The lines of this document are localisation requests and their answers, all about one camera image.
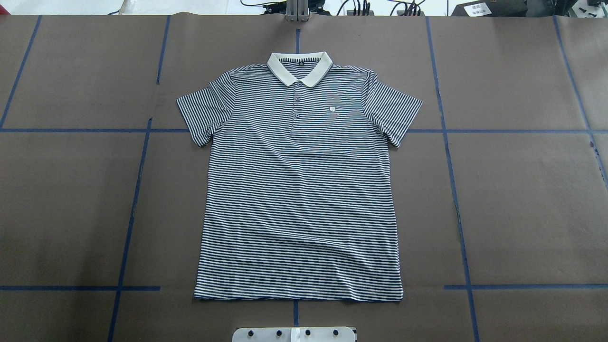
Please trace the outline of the aluminium frame post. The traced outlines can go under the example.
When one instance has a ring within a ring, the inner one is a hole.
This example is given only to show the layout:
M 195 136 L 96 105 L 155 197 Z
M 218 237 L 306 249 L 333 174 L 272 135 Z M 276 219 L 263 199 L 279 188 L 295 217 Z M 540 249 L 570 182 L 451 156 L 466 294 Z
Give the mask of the aluminium frame post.
M 309 19 L 309 0 L 286 0 L 287 22 L 307 22 Z

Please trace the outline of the navy white striped polo shirt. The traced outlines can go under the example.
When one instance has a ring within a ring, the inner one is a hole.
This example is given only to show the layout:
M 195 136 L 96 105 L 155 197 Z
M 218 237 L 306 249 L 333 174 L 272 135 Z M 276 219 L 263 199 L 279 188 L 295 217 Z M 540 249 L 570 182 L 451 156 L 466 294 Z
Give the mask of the navy white striped polo shirt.
M 401 301 L 389 155 L 423 103 L 326 52 L 273 53 L 179 96 L 210 145 L 193 297 Z

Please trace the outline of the black box with label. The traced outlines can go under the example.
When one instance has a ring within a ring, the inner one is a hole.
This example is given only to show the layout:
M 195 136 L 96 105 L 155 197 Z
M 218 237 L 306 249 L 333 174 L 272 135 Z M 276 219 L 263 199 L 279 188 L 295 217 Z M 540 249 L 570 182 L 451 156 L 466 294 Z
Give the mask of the black box with label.
M 458 4 L 451 17 L 525 17 L 526 0 L 474 0 Z

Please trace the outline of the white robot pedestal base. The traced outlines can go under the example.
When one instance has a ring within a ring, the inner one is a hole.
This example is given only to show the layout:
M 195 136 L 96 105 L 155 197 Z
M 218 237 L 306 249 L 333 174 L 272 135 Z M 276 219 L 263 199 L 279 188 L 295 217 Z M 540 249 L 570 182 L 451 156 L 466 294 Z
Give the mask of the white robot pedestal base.
M 232 335 L 233 342 L 356 342 L 355 328 L 317 327 L 243 327 Z

